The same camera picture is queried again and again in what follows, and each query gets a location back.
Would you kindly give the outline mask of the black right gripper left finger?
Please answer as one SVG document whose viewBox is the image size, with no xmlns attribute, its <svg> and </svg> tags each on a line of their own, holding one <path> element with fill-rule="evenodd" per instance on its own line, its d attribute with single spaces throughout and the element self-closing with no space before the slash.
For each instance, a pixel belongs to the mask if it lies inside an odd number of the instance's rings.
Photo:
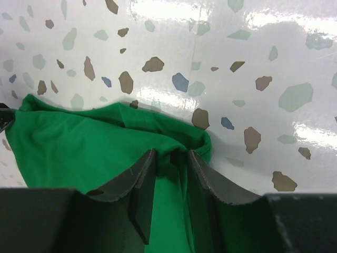
<svg viewBox="0 0 337 253">
<path fill-rule="evenodd" d="M 1 189 L 1 252 L 143 252 L 150 242 L 156 151 L 104 185 Z"/>
</svg>

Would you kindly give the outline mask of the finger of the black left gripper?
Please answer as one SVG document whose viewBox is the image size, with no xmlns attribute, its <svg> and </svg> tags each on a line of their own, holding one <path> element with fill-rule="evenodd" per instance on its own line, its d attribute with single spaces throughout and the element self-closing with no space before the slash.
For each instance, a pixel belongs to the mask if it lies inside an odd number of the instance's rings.
<svg viewBox="0 0 337 253">
<path fill-rule="evenodd" d="M 0 133 L 5 131 L 15 121 L 15 110 L 0 103 Z"/>
</svg>

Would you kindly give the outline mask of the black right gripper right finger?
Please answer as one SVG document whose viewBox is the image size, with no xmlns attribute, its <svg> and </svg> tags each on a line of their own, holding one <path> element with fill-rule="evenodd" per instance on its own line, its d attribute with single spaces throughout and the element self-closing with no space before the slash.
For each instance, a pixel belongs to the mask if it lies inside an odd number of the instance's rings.
<svg viewBox="0 0 337 253">
<path fill-rule="evenodd" d="M 254 194 L 188 152 L 196 252 L 336 252 L 336 195 Z"/>
</svg>

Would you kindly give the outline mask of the green t shirt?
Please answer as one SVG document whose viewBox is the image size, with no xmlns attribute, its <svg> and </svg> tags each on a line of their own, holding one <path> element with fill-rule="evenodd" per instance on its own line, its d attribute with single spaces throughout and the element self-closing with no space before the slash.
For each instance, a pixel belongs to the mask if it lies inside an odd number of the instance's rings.
<svg viewBox="0 0 337 253">
<path fill-rule="evenodd" d="M 27 95 L 6 130 L 29 187 L 74 187 L 86 193 L 156 150 L 151 238 L 146 252 L 194 252 L 187 205 L 187 153 L 206 162 L 209 134 L 185 122 L 114 103 L 66 111 Z"/>
</svg>

